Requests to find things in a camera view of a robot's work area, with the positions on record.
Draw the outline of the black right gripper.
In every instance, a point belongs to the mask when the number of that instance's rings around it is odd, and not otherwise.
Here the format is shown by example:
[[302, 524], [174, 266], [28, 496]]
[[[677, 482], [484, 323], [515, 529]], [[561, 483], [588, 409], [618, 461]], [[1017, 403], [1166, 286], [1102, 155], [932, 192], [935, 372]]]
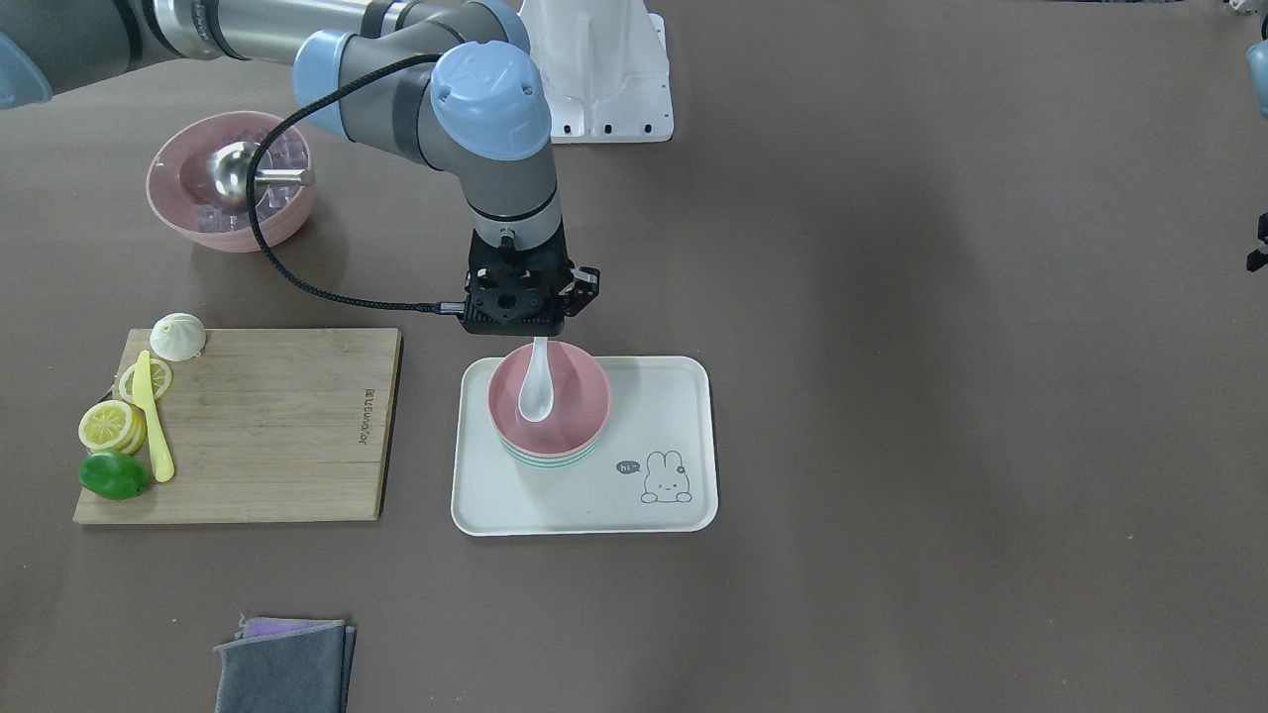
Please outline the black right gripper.
[[489, 337], [558, 337], [566, 318], [598, 296], [600, 275], [596, 266], [571, 261], [566, 230], [522, 250], [510, 239], [491, 245], [474, 233], [462, 329]]

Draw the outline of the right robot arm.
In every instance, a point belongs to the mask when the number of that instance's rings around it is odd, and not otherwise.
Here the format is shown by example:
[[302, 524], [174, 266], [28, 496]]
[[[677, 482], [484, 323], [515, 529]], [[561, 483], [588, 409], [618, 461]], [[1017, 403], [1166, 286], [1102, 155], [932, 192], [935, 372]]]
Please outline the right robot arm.
[[598, 294], [568, 258], [552, 108], [502, 1], [5, 1], [3, 108], [164, 60], [290, 66], [297, 112], [358, 145], [453, 174], [473, 216], [467, 298], [416, 303], [464, 330], [558, 337]]

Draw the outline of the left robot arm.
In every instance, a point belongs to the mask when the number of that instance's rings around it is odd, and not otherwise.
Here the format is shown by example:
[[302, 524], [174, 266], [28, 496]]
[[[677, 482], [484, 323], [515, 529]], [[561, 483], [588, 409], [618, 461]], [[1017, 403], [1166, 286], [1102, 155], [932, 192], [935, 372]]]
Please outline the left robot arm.
[[1258, 44], [1250, 46], [1246, 49], [1245, 60], [1248, 63], [1248, 74], [1250, 77], [1252, 90], [1255, 99], [1255, 105], [1259, 114], [1267, 119], [1268, 117], [1268, 41], [1260, 41]]

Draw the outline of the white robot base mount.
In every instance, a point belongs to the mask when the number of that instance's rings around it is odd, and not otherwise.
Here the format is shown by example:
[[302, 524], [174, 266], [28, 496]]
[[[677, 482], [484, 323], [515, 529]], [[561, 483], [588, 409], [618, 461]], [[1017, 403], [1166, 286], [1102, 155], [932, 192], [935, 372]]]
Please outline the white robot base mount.
[[553, 145], [675, 134], [664, 22], [643, 1], [525, 1], [520, 18], [552, 105]]

